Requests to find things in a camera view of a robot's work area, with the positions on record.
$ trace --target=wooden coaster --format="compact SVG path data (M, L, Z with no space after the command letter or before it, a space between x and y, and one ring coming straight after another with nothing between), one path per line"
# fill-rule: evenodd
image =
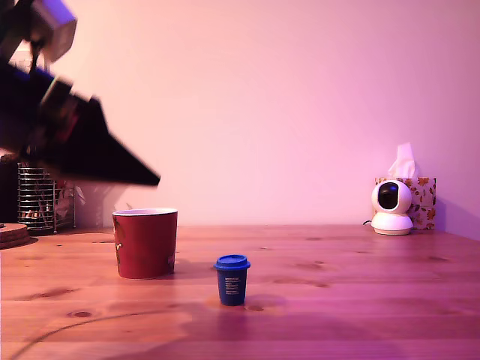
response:
M22 223L6 223L0 228L0 249L12 248L29 241L27 226Z

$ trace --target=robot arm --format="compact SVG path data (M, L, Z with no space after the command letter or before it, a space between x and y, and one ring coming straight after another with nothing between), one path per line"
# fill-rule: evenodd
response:
M109 133L98 99L36 68L40 51L54 62L71 48L76 26L61 0L0 0L0 148L66 179L158 185ZM22 40L31 43L29 73L8 64Z

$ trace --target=cup rim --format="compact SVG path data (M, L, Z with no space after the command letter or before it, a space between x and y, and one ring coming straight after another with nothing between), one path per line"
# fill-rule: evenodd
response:
M176 208L131 208L128 210L114 211L114 216L152 216L166 215L179 212Z

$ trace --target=blue cup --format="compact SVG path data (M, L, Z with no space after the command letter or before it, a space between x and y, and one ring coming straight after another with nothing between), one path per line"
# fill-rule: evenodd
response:
M214 267L217 269L218 292L222 305L243 305L247 289L247 269L250 268L247 257L236 254L222 256Z

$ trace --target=camera lens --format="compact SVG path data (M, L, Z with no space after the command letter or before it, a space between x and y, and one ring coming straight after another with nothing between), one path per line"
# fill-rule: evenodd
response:
M378 191L378 203L385 210L392 210L398 204L398 185L386 182Z

